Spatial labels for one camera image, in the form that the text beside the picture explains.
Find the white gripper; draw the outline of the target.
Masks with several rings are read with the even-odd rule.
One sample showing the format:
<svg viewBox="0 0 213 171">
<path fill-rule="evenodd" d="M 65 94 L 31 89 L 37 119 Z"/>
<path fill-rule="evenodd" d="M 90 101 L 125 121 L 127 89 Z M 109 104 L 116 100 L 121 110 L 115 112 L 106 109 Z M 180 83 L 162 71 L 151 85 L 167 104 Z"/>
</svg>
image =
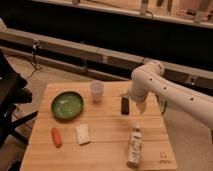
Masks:
<svg viewBox="0 0 213 171">
<path fill-rule="evenodd" d="M 146 110 L 146 103 L 144 102 L 147 98 L 147 93 L 146 92 L 142 92 L 141 94 L 137 95 L 132 91 L 129 92 L 124 92 L 120 94 L 120 97 L 124 97 L 124 98 L 130 98 L 131 100 L 133 100 L 137 106 L 138 111 L 143 114 Z"/>
</svg>

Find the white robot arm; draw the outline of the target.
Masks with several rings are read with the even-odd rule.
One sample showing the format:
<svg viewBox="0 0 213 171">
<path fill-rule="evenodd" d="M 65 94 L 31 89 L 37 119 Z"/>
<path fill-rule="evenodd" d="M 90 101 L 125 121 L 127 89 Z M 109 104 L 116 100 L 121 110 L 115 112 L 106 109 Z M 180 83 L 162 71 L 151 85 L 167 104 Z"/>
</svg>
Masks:
<svg viewBox="0 0 213 171">
<path fill-rule="evenodd" d="M 182 110 L 213 130 L 213 97 L 168 81 L 164 66 L 151 60 L 135 68 L 125 95 L 136 103 L 144 102 L 149 92 L 175 103 Z"/>
</svg>

